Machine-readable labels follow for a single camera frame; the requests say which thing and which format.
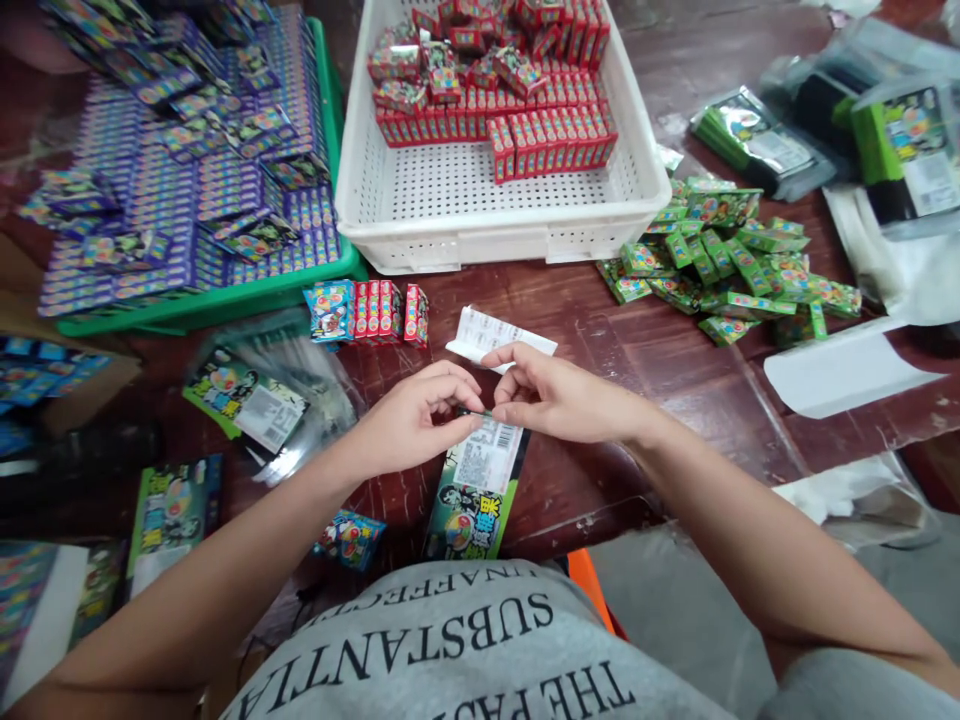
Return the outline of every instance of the barcode label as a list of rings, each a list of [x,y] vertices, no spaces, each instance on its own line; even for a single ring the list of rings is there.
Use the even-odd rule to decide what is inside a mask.
[[[747,150],[760,158],[777,173],[786,175],[813,161],[805,147],[796,140],[775,130],[754,135],[747,142]]]
[[[485,417],[483,427],[463,441],[453,482],[503,495],[520,448],[520,428]]]
[[[280,452],[302,411],[262,385],[254,388],[234,423],[272,453]]]
[[[513,425],[501,425],[500,432],[497,433],[497,447],[501,450],[509,450],[513,443],[513,436],[517,434],[517,428]]]
[[[945,152],[904,163],[903,177],[919,217],[960,206],[960,186]]]

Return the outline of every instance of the paper strip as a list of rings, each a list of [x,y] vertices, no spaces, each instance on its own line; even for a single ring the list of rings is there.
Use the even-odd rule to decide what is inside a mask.
[[[552,340],[485,315],[469,305],[460,311],[457,337],[447,343],[447,350],[479,365],[488,352],[512,342],[525,342],[547,355],[553,355],[557,351],[557,343]],[[506,363],[493,368],[493,371],[503,375],[515,364]]]

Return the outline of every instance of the floor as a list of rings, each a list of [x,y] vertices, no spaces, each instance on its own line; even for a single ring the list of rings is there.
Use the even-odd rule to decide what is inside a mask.
[[[857,559],[960,663],[960,516],[912,551],[865,548]],[[590,549],[607,603],[637,647],[738,718],[776,690],[760,634],[720,578],[672,525]]]

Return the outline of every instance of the finger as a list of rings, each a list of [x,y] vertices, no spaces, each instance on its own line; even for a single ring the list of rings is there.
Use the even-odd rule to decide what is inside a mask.
[[[460,367],[456,363],[450,362],[449,360],[439,360],[431,365],[427,365],[427,367],[415,374],[413,377],[420,380],[426,380],[427,378],[441,377],[443,375],[454,375],[472,387],[473,391],[477,393],[477,395],[479,395],[481,392],[480,383],[478,383],[476,378],[470,374],[470,371]]]
[[[524,388],[533,388],[530,378],[518,365],[514,365],[503,374],[500,382],[493,391],[495,405],[515,400]]]
[[[430,406],[431,413],[439,413],[440,415],[449,415],[453,410],[453,405],[446,400],[441,400],[436,405]]]
[[[428,430],[434,455],[446,452],[454,445],[470,437],[470,433],[483,427],[483,418],[479,415],[463,415],[445,425]]]
[[[509,402],[497,405],[493,409],[493,419],[505,425],[519,425],[544,432],[544,415],[546,408],[543,403]]]
[[[526,343],[515,342],[488,352],[480,360],[480,364],[484,367],[494,368],[515,362],[520,367],[528,369],[529,366],[536,364],[545,357],[547,356],[542,352]]]
[[[480,395],[456,375],[441,375],[420,381],[423,400],[432,406],[442,401],[456,400],[468,410],[482,413]]]

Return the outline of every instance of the white label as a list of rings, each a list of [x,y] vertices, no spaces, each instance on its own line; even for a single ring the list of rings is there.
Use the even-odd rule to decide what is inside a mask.
[[[754,135],[747,143],[751,155],[769,163],[774,170],[785,175],[797,168],[809,164],[813,157],[796,140],[770,130]]]
[[[547,340],[516,325],[498,320],[474,310],[469,305],[460,312],[457,337],[448,342],[446,347],[450,352],[479,365],[483,356],[491,350],[518,341],[525,342],[547,355],[553,355],[557,351],[557,344],[553,340]],[[503,375],[513,364],[501,365],[494,368],[494,371]]]
[[[454,484],[498,495],[506,493],[522,433],[521,428],[485,417],[483,427],[463,441]]]
[[[960,206],[960,188],[945,152],[925,155],[903,164],[910,197],[923,217]]]
[[[150,583],[180,562],[192,549],[190,545],[180,545],[178,547],[164,548],[138,557],[136,564],[133,566],[133,587],[130,589],[131,599],[146,590]]]
[[[243,403],[234,424],[270,452],[278,453],[302,414],[276,393],[257,385]]]

